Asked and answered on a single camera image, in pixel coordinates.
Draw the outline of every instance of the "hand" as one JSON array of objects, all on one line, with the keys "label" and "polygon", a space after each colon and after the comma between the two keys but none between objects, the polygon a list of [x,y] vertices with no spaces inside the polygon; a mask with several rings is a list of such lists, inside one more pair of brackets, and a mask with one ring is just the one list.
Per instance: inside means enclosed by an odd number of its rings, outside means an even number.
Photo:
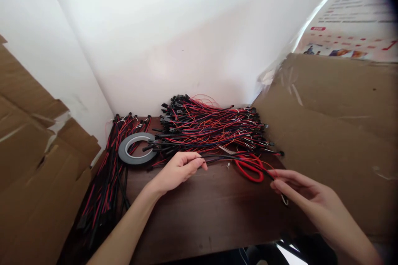
[{"label": "hand", "polygon": [[187,181],[200,167],[207,171],[207,164],[199,153],[177,152],[150,183],[164,195]]},{"label": "hand", "polygon": [[277,177],[271,182],[271,188],[296,203],[332,247],[360,264],[383,264],[333,189],[295,171],[271,170],[270,173]]}]

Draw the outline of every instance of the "left hand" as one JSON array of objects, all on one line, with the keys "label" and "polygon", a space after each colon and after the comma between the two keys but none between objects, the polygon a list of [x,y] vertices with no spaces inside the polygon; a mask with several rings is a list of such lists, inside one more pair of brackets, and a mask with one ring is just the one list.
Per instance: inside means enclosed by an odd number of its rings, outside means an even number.
[{"label": "left hand", "polygon": [[207,171],[207,164],[199,153],[177,152],[150,184],[164,195],[187,181],[200,167]]}]

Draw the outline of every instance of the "gray tape roll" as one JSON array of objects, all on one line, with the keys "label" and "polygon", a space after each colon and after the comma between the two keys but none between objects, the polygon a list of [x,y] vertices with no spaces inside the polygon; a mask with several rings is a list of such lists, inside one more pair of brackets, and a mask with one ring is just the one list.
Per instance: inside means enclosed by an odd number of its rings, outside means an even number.
[{"label": "gray tape roll", "polygon": [[157,152],[153,152],[152,149],[149,150],[149,152],[147,154],[145,154],[141,157],[133,157],[130,154],[128,154],[127,150],[135,142],[148,141],[148,140],[154,140],[154,139],[155,139],[155,136],[151,135],[150,133],[147,133],[147,132],[139,132],[139,133],[132,134],[132,135],[128,136],[119,145],[118,153],[119,153],[120,159],[122,161],[124,161],[126,164],[144,164],[147,161],[150,161],[157,154]]}]

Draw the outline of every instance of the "wire harness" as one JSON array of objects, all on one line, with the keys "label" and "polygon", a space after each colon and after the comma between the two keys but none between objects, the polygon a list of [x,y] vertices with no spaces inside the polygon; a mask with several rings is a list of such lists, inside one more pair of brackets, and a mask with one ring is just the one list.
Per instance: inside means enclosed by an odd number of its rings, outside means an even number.
[{"label": "wire harness", "polygon": [[[121,142],[128,136],[148,132],[151,116],[138,120],[137,115],[132,116],[132,113],[125,117],[116,114],[112,122],[104,160],[89,187],[77,224],[77,229],[84,234],[85,247],[88,250],[95,250],[102,243],[120,220],[123,210],[130,207],[126,195],[128,171],[126,163],[119,159],[118,150]],[[127,148],[128,154],[133,154],[137,148],[138,143],[133,143]],[[121,198],[119,208],[118,196]]]}]

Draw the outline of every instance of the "cardboard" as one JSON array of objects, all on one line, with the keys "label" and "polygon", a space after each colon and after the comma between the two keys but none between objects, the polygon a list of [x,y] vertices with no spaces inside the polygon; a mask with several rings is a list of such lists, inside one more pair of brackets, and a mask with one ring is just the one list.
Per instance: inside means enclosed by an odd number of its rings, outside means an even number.
[{"label": "cardboard", "polygon": [[55,264],[91,181],[97,140],[0,46],[0,265]]},{"label": "cardboard", "polygon": [[398,66],[290,54],[253,103],[282,162],[333,188],[375,241],[393,236]]},{"label": "cardboard", "polygon": [[0,94],[43,125],[53,125],[54,119],[68,111],[58,99],[54,99],[12,56],[0,46]]}]

